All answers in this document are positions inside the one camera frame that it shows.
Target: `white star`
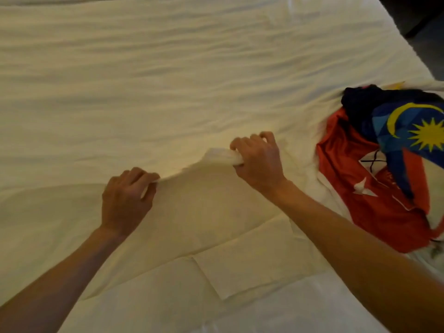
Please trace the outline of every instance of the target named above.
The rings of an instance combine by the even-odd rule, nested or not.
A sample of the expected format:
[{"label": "white star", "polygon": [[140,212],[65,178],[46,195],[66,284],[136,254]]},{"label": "white star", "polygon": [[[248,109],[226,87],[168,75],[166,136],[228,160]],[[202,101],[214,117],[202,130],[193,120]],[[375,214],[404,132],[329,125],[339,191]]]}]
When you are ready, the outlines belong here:
[{"label": "white star", "polygon": [[365,188],[365,181],[367,178],[364,178],[361,182],[354,185],[355,191],[354,194],[359,195],[370,195],[370,196],[377,196],[374,192],[369,190],[368,188]]}]

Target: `forearm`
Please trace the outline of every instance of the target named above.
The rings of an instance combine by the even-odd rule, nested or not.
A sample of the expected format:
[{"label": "forearm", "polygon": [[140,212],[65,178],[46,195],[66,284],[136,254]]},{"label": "forearm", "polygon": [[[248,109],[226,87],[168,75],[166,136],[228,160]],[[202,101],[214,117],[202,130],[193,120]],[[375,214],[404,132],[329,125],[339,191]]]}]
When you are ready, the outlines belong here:
[{"label": "forearm", "polygon": [[0,308],[1,332],[57,332],[120,240],[102,229]]},{"label": "forearm", "polygon": [[416,263],[290,182],[266,197],[299,226],[350,291],[389,330],[444,329],[443,286]]}]

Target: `dark floor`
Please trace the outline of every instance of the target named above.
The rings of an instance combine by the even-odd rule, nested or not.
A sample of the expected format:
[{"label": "dark floor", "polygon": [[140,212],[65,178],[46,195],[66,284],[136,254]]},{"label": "dark floor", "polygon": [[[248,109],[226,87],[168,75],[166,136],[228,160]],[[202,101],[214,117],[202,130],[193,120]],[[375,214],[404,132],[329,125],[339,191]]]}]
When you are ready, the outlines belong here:
[{"label": "dark floor", "polygon": [[[399,31],[438,80],[444,81],[444,1],[381,0]],[[418,33],[415,28],[433,17]]]}]

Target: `yellow crescent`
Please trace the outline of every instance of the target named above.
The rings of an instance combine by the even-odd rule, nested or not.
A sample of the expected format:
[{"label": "yellow crescent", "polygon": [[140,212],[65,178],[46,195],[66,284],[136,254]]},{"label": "yellow crescent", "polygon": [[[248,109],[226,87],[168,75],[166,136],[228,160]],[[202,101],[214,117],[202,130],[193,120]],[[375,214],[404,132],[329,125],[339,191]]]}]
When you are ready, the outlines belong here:
[{"label": "yellow crescent", "polygon": [[403,106],[399,106],[398,108],[394,109],[393,112],[390,114],[390,116],[387,119],[387,130],[388,132],[395,138],[399,137],[395,134],[395,125],[396,125],[396,121],[398,120],[399,116],[406,110],[411,109],[413,107],[417,107],[417,108],[426,108],[426,109],[434,109],[437,110],[441,113],[444,113],[443,110],[441,110],[439,107],[437,106],[433,106],[433,105],[428,105],[428,104],[415,104],[415,103],[408,103],[405,104]]}]

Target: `person's left arm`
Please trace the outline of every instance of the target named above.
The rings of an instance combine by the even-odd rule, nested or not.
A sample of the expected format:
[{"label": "person's left arm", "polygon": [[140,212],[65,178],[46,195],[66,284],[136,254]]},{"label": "person's left arm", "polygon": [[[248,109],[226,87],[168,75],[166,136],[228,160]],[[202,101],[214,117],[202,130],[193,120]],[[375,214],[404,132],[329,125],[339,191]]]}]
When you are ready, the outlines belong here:
[{"label": "person's left arm", "polygon": [[111,178],[103,192],[102,225],[0,307],[0,332],[57,332],[98,269],[151,209],[158,178],[136,167]]}]

